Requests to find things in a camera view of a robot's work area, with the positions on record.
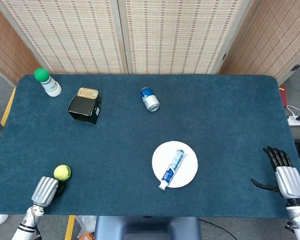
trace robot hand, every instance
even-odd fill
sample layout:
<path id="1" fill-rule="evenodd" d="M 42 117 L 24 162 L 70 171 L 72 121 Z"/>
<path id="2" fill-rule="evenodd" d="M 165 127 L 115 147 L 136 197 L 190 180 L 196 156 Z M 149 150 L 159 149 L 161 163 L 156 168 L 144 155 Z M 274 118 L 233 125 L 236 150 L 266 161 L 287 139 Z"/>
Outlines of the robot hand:
<path id="1" fill-rule="evenodd" d="M 33 240 L 34 238 L 36 238 L 35 240 L 42 239 L 37 225 L 44 215 L 44 208 L 51 203 L 54 196 L 59 195 L 59 192 L 63 191 L 64 186 L 61 189 L 61 185 L 62 184 L 59 184 L 58 180 L 52 177 L 43 176 L 40 179 L 31 198 L 33 206 L 29 207 L 26 211 L 26 214 L 12 240 Z"/>
<path id="2" fill-rule="evenodd" d="M 282 150 L 268 146 L 263 151 L 268 155 L 273 167 L 277 185 L 263 185 L 254 179 L 251 182 L 258 188 L 280 192 L 287 199 L 286 209 L 290 221 L 285 228 L 295 233 L 300 240 L 300 175 L 298 170 L 293 167 L 289 156 Z"/>

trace tennis ball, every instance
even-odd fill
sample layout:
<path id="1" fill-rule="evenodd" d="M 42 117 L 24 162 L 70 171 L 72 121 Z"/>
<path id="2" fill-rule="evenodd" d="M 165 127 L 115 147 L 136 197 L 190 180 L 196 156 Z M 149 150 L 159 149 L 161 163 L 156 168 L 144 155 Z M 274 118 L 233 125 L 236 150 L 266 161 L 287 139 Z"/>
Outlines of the tennis ball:
<path id="1" fill-rule="evenodd" d="M 70 178 L 71 169 L 67 165 L 59 165 L 53 172 L 54 178 L 60 181 L 65 181 Z"/>

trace blue can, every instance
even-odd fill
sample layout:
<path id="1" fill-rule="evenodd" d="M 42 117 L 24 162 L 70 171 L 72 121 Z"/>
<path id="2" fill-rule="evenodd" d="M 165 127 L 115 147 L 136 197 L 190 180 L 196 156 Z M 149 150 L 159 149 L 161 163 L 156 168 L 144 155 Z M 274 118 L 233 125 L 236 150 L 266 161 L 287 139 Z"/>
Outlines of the blue can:
<path id="1" fill-rule="evenodd" d="M 150 87 L 146 86 L 142 88 L 140 97 L 149 112 L 154 112 L 160 107 L 160 103 Z"/>

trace toothpaste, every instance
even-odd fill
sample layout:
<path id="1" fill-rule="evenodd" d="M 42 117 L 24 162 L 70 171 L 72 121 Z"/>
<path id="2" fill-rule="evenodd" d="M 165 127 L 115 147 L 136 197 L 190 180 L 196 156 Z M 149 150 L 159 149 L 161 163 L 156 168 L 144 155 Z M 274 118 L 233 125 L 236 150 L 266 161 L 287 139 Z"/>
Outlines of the toothpaste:
<path id="1" fill-rule="evenodd" d="M 180 149 L 176 151 L 172 162 L 170 163 L 168 169 L 166 170 L 165 174 L 161 179 L 161 183 L 159 185 L 160 189 L 165 190 L 166 186 L 170 184 L 172 178 L 176 174 L 177 170 L 179 169 L 182 161 L 185 159 L 186 156 L 187 154 L 185 154 L 183 150 Z"/>

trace white plate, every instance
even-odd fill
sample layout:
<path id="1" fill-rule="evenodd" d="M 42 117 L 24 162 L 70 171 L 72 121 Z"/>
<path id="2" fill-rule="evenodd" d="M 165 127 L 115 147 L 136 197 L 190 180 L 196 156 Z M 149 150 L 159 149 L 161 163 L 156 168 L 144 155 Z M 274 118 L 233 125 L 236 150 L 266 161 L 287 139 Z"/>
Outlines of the white plate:
<path id="1" fill-rule="evenodd" d="M 183 142 L 167 141 L 158 146 L 152 156 L 154 175 L 161 181 L 178 149 L 182 149 L 187 156 L 168 185 L 170 188 L 181 188 L 194 179 L 198 170 L 198 160 L 195 152 Z"/>

